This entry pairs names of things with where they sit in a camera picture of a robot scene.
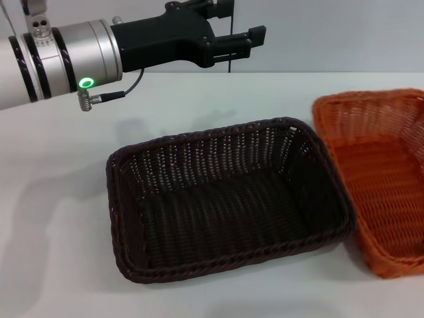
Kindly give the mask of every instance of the dark brown wicker basket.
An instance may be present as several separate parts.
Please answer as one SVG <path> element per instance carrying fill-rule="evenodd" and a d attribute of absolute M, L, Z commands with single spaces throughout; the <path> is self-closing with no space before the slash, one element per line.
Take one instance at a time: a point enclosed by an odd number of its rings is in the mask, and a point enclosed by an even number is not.
<path fill-rule="evenodd" d="M 356 226 L 323 143 L 296 119 L 127 146 L 106 171 L 117 266 L 137 283 L 315 250 Z"/>

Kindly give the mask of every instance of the orange wicker basket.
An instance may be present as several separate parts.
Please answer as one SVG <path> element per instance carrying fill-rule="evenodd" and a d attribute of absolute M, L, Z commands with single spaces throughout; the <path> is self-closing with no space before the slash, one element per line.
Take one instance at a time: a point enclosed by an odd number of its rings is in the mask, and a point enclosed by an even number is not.
<path fill-rule="evenodd" d="M 424 274 L 424 91 L 358 91 L 313 106 L 358 213 L 356 234 L 382 278 Z"/>

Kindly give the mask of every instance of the green led ring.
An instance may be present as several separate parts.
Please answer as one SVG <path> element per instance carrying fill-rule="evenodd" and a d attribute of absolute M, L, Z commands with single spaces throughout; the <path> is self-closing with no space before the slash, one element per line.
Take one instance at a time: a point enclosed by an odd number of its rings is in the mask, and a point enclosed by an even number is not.
<path fill-rule="evenodd" d="M 94 86 L 94 79 L 92 79 L 92 78 L 81 78 L 78 85 L 81 88 L 84 88 L 84 89 L 91 88 L 91 87 Z"/>

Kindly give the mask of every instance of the wicker basket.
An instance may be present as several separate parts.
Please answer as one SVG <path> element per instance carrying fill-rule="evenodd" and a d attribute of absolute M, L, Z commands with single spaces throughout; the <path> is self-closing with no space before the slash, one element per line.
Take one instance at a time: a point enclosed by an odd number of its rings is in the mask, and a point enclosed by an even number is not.
<path fill-rule="evenodd" d="M 127 146 L 106 171 L 117 266 L 137 283 L 315 250 L 356 224 L 323 143 L 295 119 Z"/>
<path fill-rule="evenodd" d="M 359 91 L 313 106 L 358 213 L 357 240 L 383 278 L 424 273 L 424 92 Z"/>

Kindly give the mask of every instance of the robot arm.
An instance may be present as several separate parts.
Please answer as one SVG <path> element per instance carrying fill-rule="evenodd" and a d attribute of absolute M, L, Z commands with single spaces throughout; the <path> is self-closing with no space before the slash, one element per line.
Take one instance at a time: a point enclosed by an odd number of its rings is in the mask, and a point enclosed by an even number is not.
<path fill-rule="evenodd" d="M 122 79 L 123 72 L 186 60 L 201 68 L 249 58 L 266 28 L 216 37 L 207 19 L 233 14 L 234 0 L 189 0 L 165 5 L 156 18 L 113 19 L 54 28 L 45 0 L 22 0 L 28 33 L 0 41 L 0 109 L 78 91 L 81 108 L 102 102 L 88 89 Z"/>

